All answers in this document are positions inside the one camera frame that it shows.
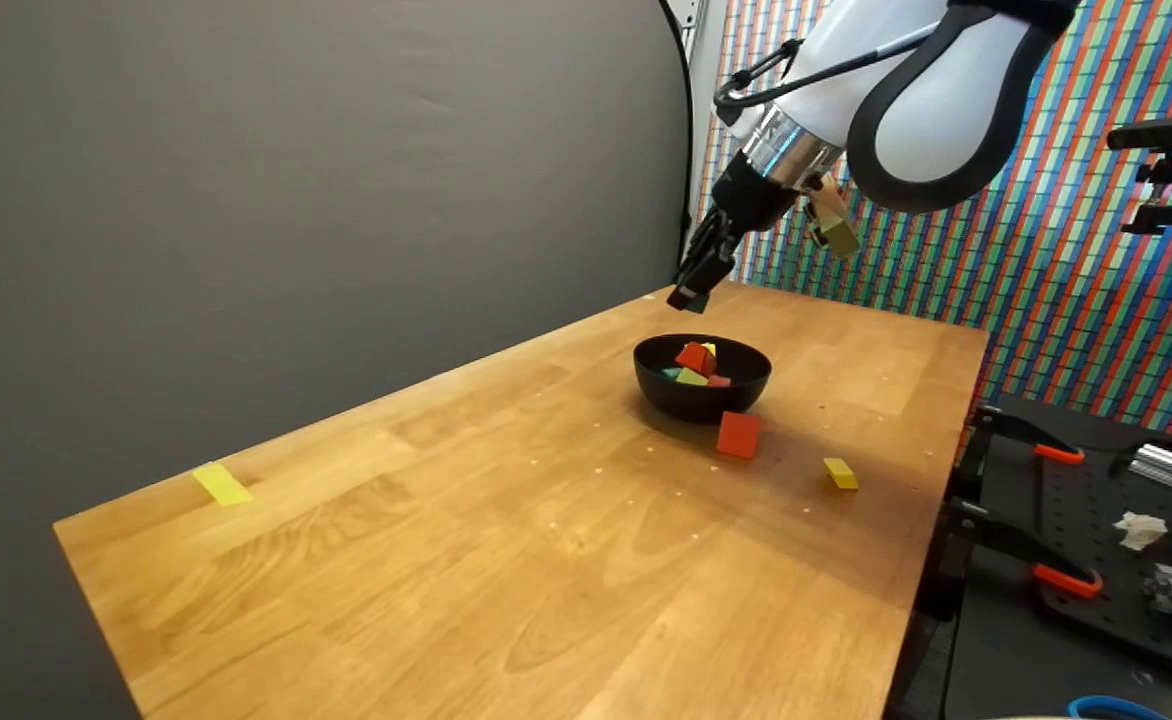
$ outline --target yellow sticky note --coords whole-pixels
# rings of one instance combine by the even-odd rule
[[[850,466],[841,459],[841,457],[822,457],[822,471],[826,471],[826,480],[832,480],[834,488],[858,488],[858,478],[854,478]]]
[[[205,466],[192,480],[225,508],[251,502],[251,493],[225,466]]]

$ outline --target wood grain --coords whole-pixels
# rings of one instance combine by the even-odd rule
[[[775,377],[759,457],[637,395],[631,346]],[[145,716],[878,716],[983,331],[639,295],[57,524]],[[858,493],[832,493],[845,457]]]

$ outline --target gray wall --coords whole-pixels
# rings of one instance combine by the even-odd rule
[[[126,699],[47,524],[667,280],[657,0],[0,0],[0,716]]]

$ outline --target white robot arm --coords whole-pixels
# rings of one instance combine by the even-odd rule
[[[1078,0],[841,0],[787,43],[785,86],[718,98],[748,131],[675,271],[672,309],[702,314],[743,233],[770,229],[845,153],[858,191],[930,214],[976,198],[1010,156],[1032,76]]]

